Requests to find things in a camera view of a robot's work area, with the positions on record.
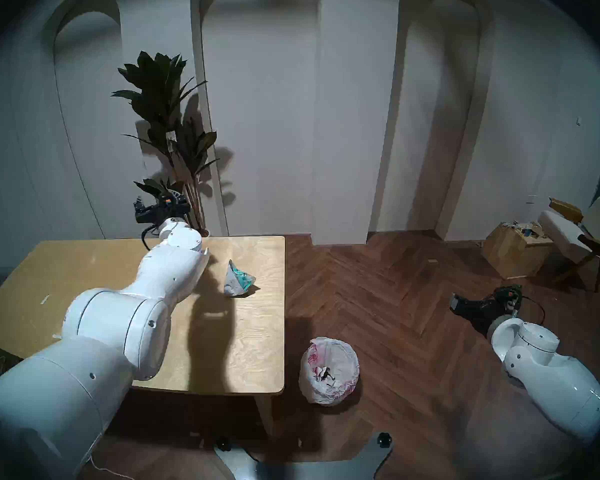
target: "herringbone parquet floor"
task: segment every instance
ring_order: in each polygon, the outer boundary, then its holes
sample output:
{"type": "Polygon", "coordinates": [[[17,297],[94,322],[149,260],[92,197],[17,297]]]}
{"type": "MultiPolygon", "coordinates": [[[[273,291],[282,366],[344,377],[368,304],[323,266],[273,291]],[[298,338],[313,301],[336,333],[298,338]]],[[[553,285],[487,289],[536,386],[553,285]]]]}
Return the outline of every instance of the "herringbone parquet floor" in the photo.
{"type": "MultiPolygon", "coordinates": [[[[600,381],[600,294],[525,280],[546,310],[558,352],[600,381]]],[[[264,440],[249,399],[135,391],[93,457],[137,480],[225,478],[212,437],[229,435],[260,459],[337,460],[373,430],[395,449],[378,479],[543,478],[577,462],[581,446],[555,429],[469,322],[449,312],[451,293],[482,298],[506,285],[476,246],[426,233],[378,233],[361,246],[315,248],[286,239],[286,386],[274,400],[275,441],[264,440]],[[334,408],[309,405],[299,360],[318,335],[348,342],[360,363],[356,391],[334,408]],[[206,439],[203,449],[200,442],[206,439]]],[[[521,316],[539,322],[525,300],[521,316]]],[[[99,478],[91,466],[83,478],[99,478]]]]}

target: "chair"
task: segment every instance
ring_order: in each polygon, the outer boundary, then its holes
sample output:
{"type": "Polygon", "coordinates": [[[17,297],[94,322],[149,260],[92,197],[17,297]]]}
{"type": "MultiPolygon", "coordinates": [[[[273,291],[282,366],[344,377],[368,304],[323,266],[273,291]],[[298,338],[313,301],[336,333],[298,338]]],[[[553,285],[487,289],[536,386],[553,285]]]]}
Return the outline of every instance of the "chair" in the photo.
{"type": "MultiPolygon", "coordinates": [[[[556,277],[555,281],[561,282],[576,273],[584,264],[596,257],[600,258],[600,197],[583,214],[575,206],[554,199],[551,199],[549,207],[562,214],[552,210],[543,211],[538,223],[542,226],[544,233],[555,243],[560,253],[575,263],[565,273],[556,277]],[[565,216],[574,221],[581,217],[581,225],[578,226],[565,216]]],[[[598,291],[599,286],[600,260],[594,292],[598,291]]]]}

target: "black knob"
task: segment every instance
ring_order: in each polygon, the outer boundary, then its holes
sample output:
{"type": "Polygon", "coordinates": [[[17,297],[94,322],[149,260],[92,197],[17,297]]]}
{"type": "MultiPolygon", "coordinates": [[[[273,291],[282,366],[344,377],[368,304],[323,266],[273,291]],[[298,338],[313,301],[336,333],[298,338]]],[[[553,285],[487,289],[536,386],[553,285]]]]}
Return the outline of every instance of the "black knob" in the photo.
{"type": "Polygon", "coordinates": [[[387,432],[382,432],[380,435],[378,435],[378,444],[380,444],[380,447],[383,449],[391,446],[392,440],[393,439],[391,438],[391,435],[389,435],[387,432]]]}
{"type": "Polygon", "coordinates": [[[229,439],[227,439],[227,437],[219,437],[218,440],[215,441],[215,445],[220,451],[231,451],[231,444],[229,444],[229,439]]]}

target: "metal base plate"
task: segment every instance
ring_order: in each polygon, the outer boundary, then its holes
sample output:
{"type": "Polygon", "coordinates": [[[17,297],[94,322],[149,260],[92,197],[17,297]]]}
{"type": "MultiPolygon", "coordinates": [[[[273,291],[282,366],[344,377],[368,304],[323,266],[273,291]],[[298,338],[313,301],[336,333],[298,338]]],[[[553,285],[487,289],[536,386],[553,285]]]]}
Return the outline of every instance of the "metal base plate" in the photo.
{"type": "Polygon", "coordinates": [[[344,461],[276,464],[256,461],[241,448],[221,450],[216,446],[215,453],[236,480],[372,480],[393,448],[391,436],[381,432],[374,434],[356,457],[344,461]]]}

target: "plastic bag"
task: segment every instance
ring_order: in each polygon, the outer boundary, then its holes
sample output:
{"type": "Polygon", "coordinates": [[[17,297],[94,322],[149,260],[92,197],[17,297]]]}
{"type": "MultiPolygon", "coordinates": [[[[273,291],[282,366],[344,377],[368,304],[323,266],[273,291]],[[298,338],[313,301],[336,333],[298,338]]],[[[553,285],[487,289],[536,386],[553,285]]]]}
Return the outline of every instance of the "plastic bag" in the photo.
{"type": "Polygon", "coordinates": [[[353,392],[359,377],[358,356],[349,344],[316,337],[302,355],[298,384],[310,403],[334,406],[353,392]]]}
{"type": "Polygon", "coordinates": [[[238,270],[234,262],[229,260],[229,266],[226,269],[226,276],[224,277],[224,295],[231,297],[241,296],[249,290],[249,287],[255,281],[256,278],[253,275],[238,270]]]}

